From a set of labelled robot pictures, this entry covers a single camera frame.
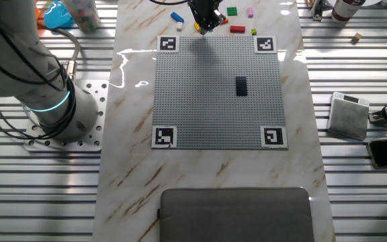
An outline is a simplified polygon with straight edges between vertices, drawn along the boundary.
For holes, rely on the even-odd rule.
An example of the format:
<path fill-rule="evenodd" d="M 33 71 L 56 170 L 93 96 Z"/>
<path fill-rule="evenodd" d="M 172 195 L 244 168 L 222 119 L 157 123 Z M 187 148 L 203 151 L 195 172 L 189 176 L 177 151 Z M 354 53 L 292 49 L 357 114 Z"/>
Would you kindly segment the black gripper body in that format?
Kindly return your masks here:
<path fill-rule="evenodd" d="M 222 0 L 188 0 L 193 17 L 198 24 L 221 24 L 226 17 L 219 11 Z"/>

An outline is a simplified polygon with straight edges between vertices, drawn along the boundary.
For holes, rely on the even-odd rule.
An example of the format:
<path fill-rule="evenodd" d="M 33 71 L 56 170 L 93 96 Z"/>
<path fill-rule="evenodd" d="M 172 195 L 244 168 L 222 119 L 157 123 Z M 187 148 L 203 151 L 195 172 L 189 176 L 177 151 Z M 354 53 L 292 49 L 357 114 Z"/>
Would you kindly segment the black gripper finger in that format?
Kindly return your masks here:
<path fill-rule="evenodd" d="M 208 33 L 208 19 L 204 15 L 194 15 L 194 19 L 199 27 L 198 32 L 201 35 L 206 35 Z"/>
<path fill-rule="evenodd" d="M 210 17 L 207 17 L 204 20 L 204 33 L 207 34 L 208 32 L 211 32 L 214 28 L 219 26 L 226 17 L 224 15 L 213 15 Z"/>

